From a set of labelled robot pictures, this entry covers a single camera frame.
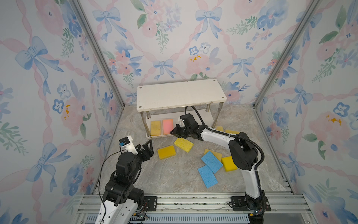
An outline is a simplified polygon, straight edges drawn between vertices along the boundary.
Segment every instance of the marble floor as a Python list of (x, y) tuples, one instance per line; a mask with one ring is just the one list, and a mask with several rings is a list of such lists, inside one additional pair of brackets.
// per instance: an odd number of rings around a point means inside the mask
[[(200, 105), (196, 108), (205, 109), (205, 105)], [(213, 117), (216, 115), (217, 108), (218, 104), (211, 105), (211, 114)], [(184, 108), (152, 111), (151, 114), (179, 111), (184, 111)], [(217, 121), (217, 126), (223, 126), (224, 130), (229, 129), (245, 132), (251, 140), (260, 145), (265, 153), (265, 160), (258, 168), (263, 190), (286, 190), (283, 186), (282, 176), (249, 105), (224, 104)], [(148, 141), (140, 113), (137, 112), (135, 105), (125, 106), (108, 155), (118, 152), (119, 140), (128, 135), (132, 136), (134, 145), (144, 144)], [(211, 142), (202, 142), (188, 138), (189, 141), (194, 143), (189, 153), (174, 145), (176, 155), (160, 160), (157, 150), (173, 145), (176, 137), (170, 136), (154, 138), (152, 140), (154, 155), (149, 161), (143, 162), (142, 172), (134, 185), (135, 187), (144, 190), (146, 193), (245, 192), (245, 183), (239, 169), (225, 172), (224, 168), (221, 168), (215, 174), (218, 184), (208, 189), (205, 187), (198, 172), (198, 168), (205, 165), (201, 157), (206, 148), (222, 153), (223, 157), (230, 156), (229, 150)], [(104, 191), (105, 184), (108, 182), (111, 173), (116, 169), (117, 161), (118, 154), (108, 158), (106, 164), (103, 166), (100, 185), (101, 192)]]

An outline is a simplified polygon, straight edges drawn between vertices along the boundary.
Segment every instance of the pink sponge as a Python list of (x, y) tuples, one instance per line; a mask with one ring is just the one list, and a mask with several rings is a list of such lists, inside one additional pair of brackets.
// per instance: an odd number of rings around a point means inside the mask
[(174, 129), (173, 119), (163, 120), (163, 134), (170, 134)]

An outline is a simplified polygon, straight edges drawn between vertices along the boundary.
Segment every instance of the bright yellow sponge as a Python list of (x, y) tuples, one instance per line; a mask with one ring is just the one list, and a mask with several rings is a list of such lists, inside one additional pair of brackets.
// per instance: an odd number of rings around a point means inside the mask
[(224, 132), (224, 129), (222, 126), (216, 126), (216, 130), (218, 130), (220, 132)]
[(171, 156), (175, 156), (176, 152), (174, 146), (171, 145), (165, 148), (158, 149), (158, 155), (159, 155), (159, 159), (165, 159)]
[(234, 164), (231, 156), (223, 157), (221, 163), (224, 165), (226, 172), (237, 170), (237, 166)]
[(210, 149), (205, 149), (204, 151), (204, 155), (208, 152), (212, 152), (214, 154), (214, 156), (219, 160), (221, 161), (221, 158), (223, 157), (223, 155), (221, 153), (218, 153), (218, 152), (214, 152), (214, 151), (211, 151)]
[(189, 152), (192, 149), (194, 143), (184, 139), (184, 138), (177, 138), (174, 142), (174, 145), (178, 146), (182, 150)]
[(150, 123), (150, 135), (160, 135), (161, 134), (161, 123), (160, 120), (154, 120)]
[(240, 134), (240, 132), (232, 131), (232, 130), (225, 130), (225, 132), (229, 134)]

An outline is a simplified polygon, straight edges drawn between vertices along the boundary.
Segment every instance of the blue sponge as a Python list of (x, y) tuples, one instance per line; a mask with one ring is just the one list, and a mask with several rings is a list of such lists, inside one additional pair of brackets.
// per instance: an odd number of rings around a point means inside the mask
[(210, 151), (202, 157), (202, 161), (208, 165), (213, 173), (216, 173), (223, 166), (223, 164)]
[(217, 179), (215, 178), (213, 172), (208, 166), (203, 166), (198, 169), (200, 176), (202, 177), (206, 188), (214, 186), (218, 183)]

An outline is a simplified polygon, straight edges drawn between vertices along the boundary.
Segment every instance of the wall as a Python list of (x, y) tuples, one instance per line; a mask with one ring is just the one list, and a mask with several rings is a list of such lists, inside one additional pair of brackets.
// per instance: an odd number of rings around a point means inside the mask
[(80, 2), (125, 103), (138, 85), (216, 78), (229, 103), (247, 104), (310, 1)]
[(0, 21), (0, 223), (70, 223), (120, 107), (67, 1), (5, 0)]
[(257, 108), (320, 224), (358, 223), (357, 7), (322, 1)]

